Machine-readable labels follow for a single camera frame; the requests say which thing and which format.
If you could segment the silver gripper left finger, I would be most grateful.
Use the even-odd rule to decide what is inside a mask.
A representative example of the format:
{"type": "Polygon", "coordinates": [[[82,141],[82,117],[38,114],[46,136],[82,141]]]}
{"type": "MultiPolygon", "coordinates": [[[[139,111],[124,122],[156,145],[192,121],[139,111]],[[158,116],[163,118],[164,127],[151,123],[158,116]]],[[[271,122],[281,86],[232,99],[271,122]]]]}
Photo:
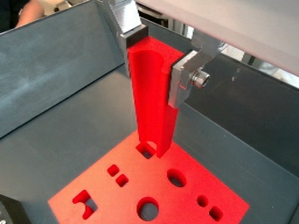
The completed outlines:
{"type": "Polygon", "coordinates": [[[108,22],[124,56],[126,75],[131,76],[127,49],[148,36],[148,28],[142,24],[135,0],[103,0],[103,3],[108,22]]]}

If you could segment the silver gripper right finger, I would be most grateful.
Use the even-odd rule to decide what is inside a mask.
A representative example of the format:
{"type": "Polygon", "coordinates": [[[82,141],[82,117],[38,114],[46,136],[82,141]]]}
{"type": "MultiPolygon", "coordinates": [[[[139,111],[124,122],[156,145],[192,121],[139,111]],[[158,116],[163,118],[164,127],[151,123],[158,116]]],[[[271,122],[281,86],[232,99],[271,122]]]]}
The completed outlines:
{"type": "Polygon", "coordinates": [[[194,50],[172,65],[168,104],[175,109],[188,98],[192,87],[206,87],[211,76],[203,68],[227,47],[223,41],[199,30],[192,33],[191,45],[194,50]]]}

